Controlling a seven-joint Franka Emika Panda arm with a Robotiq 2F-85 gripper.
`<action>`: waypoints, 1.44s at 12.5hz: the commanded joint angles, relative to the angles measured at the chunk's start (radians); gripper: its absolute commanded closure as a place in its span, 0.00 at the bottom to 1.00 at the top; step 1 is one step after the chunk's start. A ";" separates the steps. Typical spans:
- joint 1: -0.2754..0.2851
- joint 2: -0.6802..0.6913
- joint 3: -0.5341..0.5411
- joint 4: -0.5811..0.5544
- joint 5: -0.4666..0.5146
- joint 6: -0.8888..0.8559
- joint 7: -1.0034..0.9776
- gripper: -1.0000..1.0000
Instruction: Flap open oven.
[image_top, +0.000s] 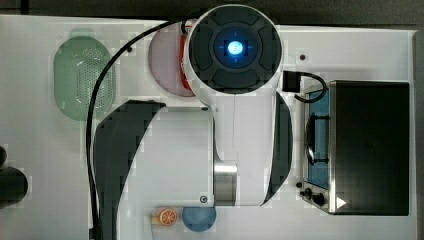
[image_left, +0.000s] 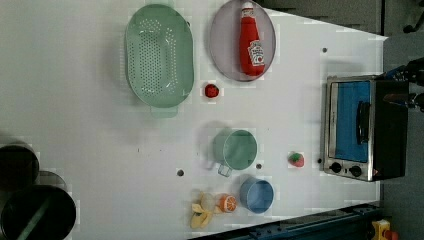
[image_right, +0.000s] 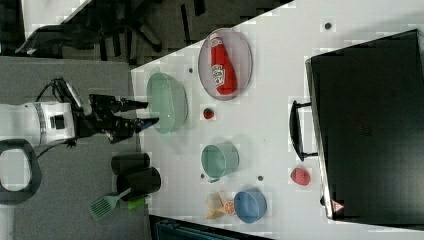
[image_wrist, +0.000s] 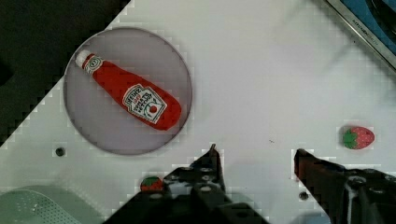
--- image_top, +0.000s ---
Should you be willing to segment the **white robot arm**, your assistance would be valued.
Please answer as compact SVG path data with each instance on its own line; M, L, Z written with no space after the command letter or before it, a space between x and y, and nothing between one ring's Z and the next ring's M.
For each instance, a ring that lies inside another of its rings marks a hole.
M215 185L218 202L234 206L265 202L283 62L277 27L250 6L215 7L195 20L188 33L183 71L195 96L213 114L219 160L237 167L235 184Z

